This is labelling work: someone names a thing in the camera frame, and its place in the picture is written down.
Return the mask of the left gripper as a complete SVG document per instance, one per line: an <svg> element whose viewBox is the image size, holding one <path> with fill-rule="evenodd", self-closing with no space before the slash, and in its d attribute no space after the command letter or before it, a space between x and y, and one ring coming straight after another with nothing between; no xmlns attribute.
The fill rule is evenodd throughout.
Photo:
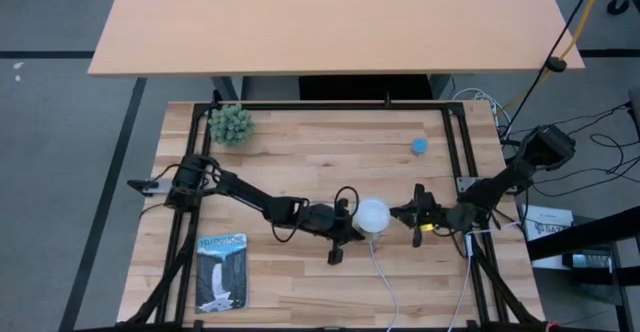
<svg viewBox="0 0 640 332"><path fill-rule="evenodd" d="M341 198L334 204L334 224L331 227L332 247L328 254L328 264L338 265L343 261L343 245L349 242L362 242L366 237L355 228L352 228L352 218L357 213L357 206L349 213L348 200Z"/></svg>

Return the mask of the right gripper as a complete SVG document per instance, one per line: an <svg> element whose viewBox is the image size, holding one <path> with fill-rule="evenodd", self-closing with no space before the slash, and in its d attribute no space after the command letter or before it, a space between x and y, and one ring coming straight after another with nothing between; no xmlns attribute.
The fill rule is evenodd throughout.
<svg viewBox="0 0 640 332"><path fill-rule="evenodd" d="M422 244L422 226L431 225L434 229L439 228L443 224L443 210L435 201L431 192L426 192L422 184L416 184L414 188L414 207L411 205L392 207L390 213L392 216L401 216L398 218L407 227L413 227L412 246L420 247Z"/></svg>

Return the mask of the white flood lightbulb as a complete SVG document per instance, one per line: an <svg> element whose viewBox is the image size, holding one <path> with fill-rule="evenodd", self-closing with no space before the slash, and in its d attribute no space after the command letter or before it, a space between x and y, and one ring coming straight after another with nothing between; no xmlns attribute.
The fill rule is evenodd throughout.
<svg viewBox="0 0 640 332"><path fill-rule="evenodd" d="M367 198L360 202L353 223L365 233L377 234L389 226L390 220L390 208L383 201Z"/></svg>

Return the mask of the white printed box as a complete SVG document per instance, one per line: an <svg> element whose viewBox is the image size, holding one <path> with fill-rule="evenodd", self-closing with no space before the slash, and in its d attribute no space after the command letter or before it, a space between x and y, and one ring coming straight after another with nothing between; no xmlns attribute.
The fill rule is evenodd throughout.
<svg viewBox="0 0 640 332"><path fill-rule="evenodd" d="M574 216L570 210L529 205L527 216L523 216L527 241L531 242L574 225ZM562 256L553 256L532 261L532 267L538 269L568 270L562 263Z"/></svg>

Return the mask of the Yellowstone waterfall postcard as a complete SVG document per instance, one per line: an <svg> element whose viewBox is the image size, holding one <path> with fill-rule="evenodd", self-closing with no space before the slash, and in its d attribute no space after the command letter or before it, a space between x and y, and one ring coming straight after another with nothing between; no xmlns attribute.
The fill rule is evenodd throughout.
<svg viewBox="0 0 640 332"><path fill-rule="evenodd" d="M247 247L247 236L241 233L198 239L196 314L248 307Z"/></svg>

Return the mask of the green potted plant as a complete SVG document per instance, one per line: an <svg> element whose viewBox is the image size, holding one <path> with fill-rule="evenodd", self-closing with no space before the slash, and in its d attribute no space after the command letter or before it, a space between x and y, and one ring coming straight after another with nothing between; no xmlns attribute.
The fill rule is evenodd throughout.
<svg viewBox="0 0 640 332"><path fill-rule="evenodd" d="M208 124L212 141L226 147L244 143L255 129L252 115L240 104L213 109Z"/></svg>

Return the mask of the black side table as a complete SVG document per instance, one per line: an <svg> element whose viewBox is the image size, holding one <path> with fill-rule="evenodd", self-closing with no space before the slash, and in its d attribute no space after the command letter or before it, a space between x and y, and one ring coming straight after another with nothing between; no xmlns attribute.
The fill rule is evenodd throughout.
<svg viewBox="0 0 640 332"><path fill-rule="evenodd" d="M635 240L640 256L640 206L537 238L529 241L527 248L530 260L537 261L608 247L610 266L599 270L586 268L587 280L589 284L611 285L619 293L620 303L615 304L619 329L620 332L631 332L633 322L626 288L640 286L640 265L619 265L620 256L616 244L627 239Z"/></svg>

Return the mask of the tan wooden desk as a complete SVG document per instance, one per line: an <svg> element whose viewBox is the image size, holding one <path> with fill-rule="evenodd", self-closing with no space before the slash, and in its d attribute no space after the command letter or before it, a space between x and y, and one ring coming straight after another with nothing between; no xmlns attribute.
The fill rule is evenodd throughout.
<svg viewBox="0 0 640 332"><path fill-rule="evenodd" d="M584 62L556 0L114 0L94 77L535 71Z"/></svg>

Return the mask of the black aluminium table frame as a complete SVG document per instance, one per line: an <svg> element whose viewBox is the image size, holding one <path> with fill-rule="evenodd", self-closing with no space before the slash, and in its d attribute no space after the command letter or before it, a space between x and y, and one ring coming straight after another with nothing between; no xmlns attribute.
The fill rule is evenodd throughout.
<svg viewBox="0 0 640 332"><path fill-rule="evenodd" d="M504 167L484 102L254 103L256 130L236 149L213 147L227 170L274 195L313 203L375 197L407 203L423 184L443 205L456 199L451 153L462 174L493 176ZM410 152L428 141L422 156ZM209 328L403 328L464 326L478 315L466 263L450 238L427 234L420 247L393 222L370 253L344 249L331 266L329 241L273 230L255 210L224 196L202 203L197 233L248 238L247 308L203 316Z"/></svg>

